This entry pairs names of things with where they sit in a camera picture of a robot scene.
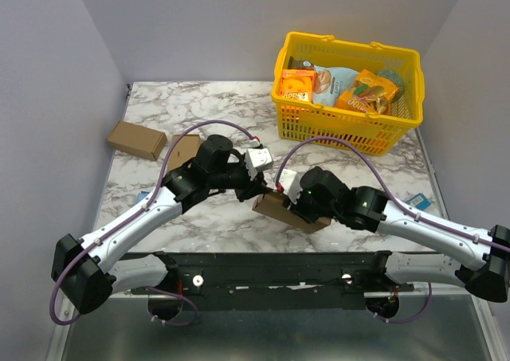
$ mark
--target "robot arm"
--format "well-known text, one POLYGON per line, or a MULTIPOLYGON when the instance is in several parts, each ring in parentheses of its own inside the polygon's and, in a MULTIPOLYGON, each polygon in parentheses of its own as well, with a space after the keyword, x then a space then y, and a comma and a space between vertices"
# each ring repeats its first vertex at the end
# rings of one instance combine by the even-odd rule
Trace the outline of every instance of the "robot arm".
POLYGON ((241 155, 226 137, 210 135, 193 159, 167 173, 157 199, 150 206, 146 203, 155 190, 113 222, 79 240, 69 234, 64 236, 55 249, 52 278, 56 281, 73 258, 95 243, 61 286, 79 313, 92 312, 113 292, 160 284, 176 268, 167 255, 156 253, 132 260, 121 260, 121 257, 153 230, 213 194, 232 189, 242 202, 268 192, 263 171, 272 165, 269 150, 261 145, 241 155), (229 161, 232 155, 237 158, 234 163, 229 161), (101 241, 105 232, 130 219, 101 241))
POLYGON ((485 242, 510 247, 510 230, 495 226, 487 231, 435 217, 396 202, 384 192, 368 186, 349 189, 330 171, 315 167, 301 178, 285 169, 280 185, 287 194, 287 208, 306 222, 327 216, 352 228, 403 237, 435 249, 439 253, 392 253, 386 260, 386 276, 398 284, 412 281, 438 282, 465 286, 485 300, 508 299, 508 253, 485 242), (439 223, 446 229, 426 222, 439 223), (458 236, 456 229, 474 237, 458 236))

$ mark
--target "marble table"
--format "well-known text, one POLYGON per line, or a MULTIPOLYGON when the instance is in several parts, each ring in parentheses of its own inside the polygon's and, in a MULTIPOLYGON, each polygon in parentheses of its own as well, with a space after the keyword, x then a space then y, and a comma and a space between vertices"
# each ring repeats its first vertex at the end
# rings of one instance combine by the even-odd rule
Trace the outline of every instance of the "marble table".
MULTIPOLYGON (((281 139, 269 82, 151 82, 135 83, 124 119, 127 122, 165 131, 170 138, 204 120, 229 120, 261 138, 275 159, 267 171, 272 184, 281 160, 297 142, 281 139)), ((232 128, 210 125, 200 135, 222 134, 237 148, 246 147, 245 137, 232 128)), ((110 222, 134 204, 136 195, 150 190, 158 177, 169 143, 157 162, 116 152, 100 206, 96 226, 110 222)), ((427 212, 439 215, 437 201, 415 131, 405 135, 388 154, 371 156, 389 188, 406 199, 422 192, 432 206, 427 212)), ((321 166, 334 172, 348 186, 379 186, 368 167, 352 152, 318 145, 303 147, 291 159, 290 168, 304 173, 321 166)), ((133 251, 169 252, 323 252, 427 250, 399 237, 383 237, 350 230, 338 223, 306 234, 284 223, 252 211, 253 200, 237 201, 233 191, 208 199, 182 217, 159 227, 133 251)))

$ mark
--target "brown box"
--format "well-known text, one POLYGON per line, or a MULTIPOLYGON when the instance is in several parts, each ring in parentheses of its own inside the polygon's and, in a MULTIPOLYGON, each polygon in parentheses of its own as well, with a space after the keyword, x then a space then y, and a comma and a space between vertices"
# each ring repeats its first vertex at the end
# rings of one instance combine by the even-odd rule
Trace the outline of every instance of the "brown box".
POLYGON ((278 194, 277 192, 259 195, 253 204, 252 210, 259 214, 279 220, 280 222, 287 223, 290 226, 299 228, 306 233, 314 233, 329 226, 332 222, 330 218, 319 218, 315 223, 308 224, 303 219, 283 207, 284 200, 285 195, 278 194))
MULTIPOLYGON (((179 137, 179 135, 172 136, 172 143, 179 137)), ((197 155, 198 148, 202 140, 198 134, 188 134, 182 138, 175 149, 170 154, 168 159, 167 171, 174 170, 181 167, 187 160, 194 158, 197 155)))
POLYGON ((120 120, 107 141, 116 150, 140 158, 157 160, 167 143, 167 136, 164 132, 120 120))

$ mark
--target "cable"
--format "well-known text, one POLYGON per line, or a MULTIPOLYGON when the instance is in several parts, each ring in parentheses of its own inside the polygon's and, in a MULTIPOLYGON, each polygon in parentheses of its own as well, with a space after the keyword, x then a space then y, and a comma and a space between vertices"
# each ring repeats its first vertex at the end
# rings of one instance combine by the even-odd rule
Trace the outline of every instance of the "cable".
POLYGON ((157 315, 154 315, 152 314, 151 311, 149 311, 149 315, 151 316, 151 321, 158 321, 159 323, 161 323, 162 325, 169 325, 171 327, 188 327, 190 325, 192 325, 193 322, 196 321, 197 318, 200 317, 200 313, 198 312, 198 308, 197 306, 194 304, 193 301, 191 301, 190 299, 188 299, 187 297, 183 296, 183 295, 178 295, 176 293, 172 293, 172 292, 167 292, 167 291, 163 291, 161 289, 157 289, 157 288, 152 288, 152 287, 146 287, 145 288, 147 291, 152 291, 152 292, 156 292, 156 293, 161 293, 162 295, 167 295, 167 296, 170 296, 170 297, 175 297, 176 299, 179 299, 181 301, 185 301, 187 302, 194 310, 194 317, 193 319, 191 319, 190 321, 187 321, 185 323, 172 323, 171 321, 166 321, 166 320, 161 320, 159 317, 157 317, 157 315))
MULTIPOLYGON (((159 193, 159 188, 161 188, 162 186, 162 182, 163 182, 163 177, 165 176, 165 173, 167 172, 167 164, 168 164, 168 159, 170 158, 170 154, 171 152, 174 150, 175 146, 177 146, 177 144, 179 143, 179 141, 184 138, 186 135, 188 135, 190 132, 192 132, 193 130, 196 130, 197 128, 201 128, 203 126, 206 126, 208 124, 225 124, 227 126, 231 126, 232 128, 236 128, 237 130, 241 131, 242 133, 244 133, 246 136, 248 136, 248 138, 250 139, 256 139, 253 135, 251 135, 246 129, 242 128, 241 126, 238 126, 232 122, 228 122, 226 120, 207 120, 205 122, 201 122, 199 124, 195 124, 194 126, 190 127, 190 128, 187 128, 181 135, 178 136, 178 138, 170 145, 170 148, 168 149, 168 152, 167 152, 167 155, 165 156, 165 159, 163 160, 163 165, 161 167, 161 170, 159 172, 159 177, 158 177, 158 180, 156 182, 156 186, 155 186, 155 191, 154 193, 152 194, 151 198, 149 199, 149 201, 147 202, 147 207, 149 207, 152 202, 157 198, 158 196, 158 193, 159 193)), ((127 224, 133 222, 135 219, 138 218, 138 216, 140 216, 141 214, 143 214, 143 212, 145 212, 145 210, 138 210, 138 212, 134 213, 132 216, 130 216, 129 218, 126 218, 126 220, 120 222, 118 225, 116 225, 115 227, 113 227, 111 230, 109 230, 107 233, 105 233, 103 236, 99 237, 99 243, 101 243, 102 241, 104 241, 105 239, 107 239, 108 237, 110 237, 111 235, 113 235, 115 232, 117 232, 118 230, 120 230, 121 228, 125 227, 127 224)), ((49 299, 49 316, 51 317, 51 320, 57 324, 57 325, 70 325, 70 324, 73 324, 75 323, 79 318, 80 318, 80 314, 74 316, 71 320, 67 320, 67 321, 63 321, 63 320, 60 320, 58 317, 57 317, 57 313, 55 312, 55 303, 57 301, 57 294, 58 294, 58 290, 60 289, 60 287, 62 286, 62 283, 64 282, 65 278, 68 276, 69 272, 71 271, 71 269, 73 269, 73 267, 78 264, 78 262, 81 261, 81 259, 83 259, 83 257, 89 253, 93 248, 95 248, 97 246, 97 244, 95 242, 93 242, 91 245, 89 245, 87 248, 85 248, 83 251, 81 251, 76 257, 74 257, 70 262, 69 264, 67 265, 67 267, 64 268, 64 270, 62 271, 61 275, 57 278, 57 281, 55 282, 55 285, 53 286, 53 291, 51 292, 51 297, 49 299)))
POLYGON ((429 284, 429 295, 427 296, 427 301, 425 302, 425 305, 423 305, 422 310, 420 312, 418 312, 416 315, 409 317, 407 319, 394 320, 394 319, 387 319, 385 317, 381 317, 377 313, 374 313, 374 318, 378 318, 381 321, 384 321, 385 323, 388 323, 388 324, 408 324, 412 321, 419 319, 420 317, 422 317, 425 314, 425 312, 427 312, 427 310, 430 307, 430 304, 432 303, 432 284, 431 283, 428 283, 428 284, 429 284))
POLYGON ((480 239, 478 237, 475 237, 474 235, 471 235, 469 233, 466 233, 466 232, 463 232, 463 231, 460 231, 460 230, 456 230, 452 227, 448 227, 448 226, 444 226, 442 225, 441 223, 438 223, 438 222, 435 222, 435 221, 432 221, 432 220, 429 220, 427 218, 424 218, 422 217, 421 215, 418 216, 417 214, 415 214, 414 212, 412 212, 411 210, 409 210, 409 207, 407 205, 404 205, 402 204, 390 191, 390 189, 388 188, 388 186, 384 183, 383 181, 383 178, 381 178, 381 175, 377 172, 377 170, 375 169, 374 165, 368 160, 368 158, 363 155, 361 153, 360 150, 358 150, 356 147, 354 147, 353 145, 351 145, 349 142, 346 142, 345 140, 342 140, 342 139, 339 139, 339 138, 334 138, 334 137, 330 137, 330 136, 314 136, 313 138, 310 138, 310 139, 306 139, 305 141, 297 144, 291 151, 288 152, 287 156, 285 156, 283 162, 281 163, 281 166, 280 168, 278 169, 278 173, 277 173, 277 177, 275 179, 275 183, 276 183, 276 187, 278 189, 278 186, 280 184, 280 177, 281 177, 281 173, 282 171, 284 170, 284 167, 285 165, 287 164, 288 160, 290 159, 290 157, 297 151, 299 150, 301 147, 303 147, 305 144, 308 144, 308 143, 311 143, 311 142, 315 142, 317 140, 330 140, 330 141, 333 141, 333 142, 337 142, 337 143, 340 143, 342 145, 344 145, 345 147, 348 147, 350 148, 354 153, 357 154, 358 157, 361 158, 362 161, 365 162, 365 164, 371 169, 372 173, 374 174, 374 176, 377 178, 379 184, 381 185, 381 187, 384 189, 384 192, 386 192, 386 195, 388 196, 388 198, 404 213, 404 214, 407 214, 407 215, 410 215, 412 218, 414 218, 417 222, 423 222, 425 224, 428 224, 432 227, 436 227, 440 230, 444 230, 446 232, 450 232, 454 235, 457 235, 457 236, 460 236, 460 237, 463 237, 465 239, 469 239, 470 241, 473 241, 475 243, 481 243, 481 244, 485 244, 485 245, 488 245, 490 247, 493 247, 494 249, 499 249, 501 251, 504 251, 506 253, 510 253, 510 248, 508 247, 505 247, 504 245, 501 245, 501 244, 498 244, 498 243, 494 243, 492 241, 489 241, 489 240, 485 240, 485 239, 480 239))

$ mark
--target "gray floor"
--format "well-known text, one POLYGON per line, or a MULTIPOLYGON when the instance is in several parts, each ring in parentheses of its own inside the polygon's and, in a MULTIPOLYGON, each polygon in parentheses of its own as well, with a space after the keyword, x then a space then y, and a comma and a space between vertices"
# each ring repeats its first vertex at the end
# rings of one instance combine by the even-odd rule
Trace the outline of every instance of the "gray floor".
MULTIPOLYGON (((398 317, 423 296, 402 297, 398 317)), ((145 299, 110 299, 73 325, 64 359, 179 361, 489 360, 470 296, 435 296, 412 324, 339 309, 204 312, 190 328, 151 323, 145 299)))

